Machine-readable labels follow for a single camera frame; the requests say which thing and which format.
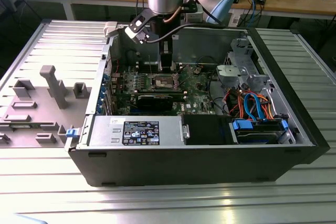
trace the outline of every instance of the sticker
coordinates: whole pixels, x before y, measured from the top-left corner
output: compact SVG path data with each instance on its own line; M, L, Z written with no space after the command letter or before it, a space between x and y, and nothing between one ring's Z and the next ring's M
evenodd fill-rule
M14 128L14 129L29 129L30 128L30 125L11 125L11 128Z
M124 121L122 136L123 145L159 145L159 122Z
M110 124L124 124L125 118L111 118Z

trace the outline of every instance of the power supply label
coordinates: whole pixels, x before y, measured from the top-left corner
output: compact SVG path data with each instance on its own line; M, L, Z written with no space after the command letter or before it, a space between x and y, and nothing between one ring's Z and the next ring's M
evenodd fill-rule
M159 122L124 122L123 145L159 145Z

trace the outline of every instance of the motherboard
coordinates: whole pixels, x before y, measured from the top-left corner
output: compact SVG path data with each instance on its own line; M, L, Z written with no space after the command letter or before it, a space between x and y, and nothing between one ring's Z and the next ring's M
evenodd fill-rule
M142 72L139 66L118 70L108 84L107 114L215 114L207 90L209 73L197 65L181 65L176 73Z

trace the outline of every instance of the green circuit board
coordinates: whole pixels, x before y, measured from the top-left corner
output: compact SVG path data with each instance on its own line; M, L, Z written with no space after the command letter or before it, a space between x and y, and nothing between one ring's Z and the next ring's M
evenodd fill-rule
M194 74L195 66L187 66L180 74L139 73L134 67L122 69L111 86L116 100L118 115L181 115L214 114L214 108L206 90L206 72ZM169 111L148 112L137 108L140 94L169 95L181 99L174 101Z

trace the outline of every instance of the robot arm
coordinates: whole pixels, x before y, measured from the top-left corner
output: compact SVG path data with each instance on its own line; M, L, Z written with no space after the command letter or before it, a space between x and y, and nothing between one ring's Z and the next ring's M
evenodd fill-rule
M202 17L204 22L212 24L215 24L216 20L222 22L233 1L234 0L148 0L149 9L144 10L138 15L125 32L135 42L148 42L150 35L145 25L150 23L152 32L162 37L179 27L182 13L199 12L200 10L197 9L196 3L200 4L205 11Z

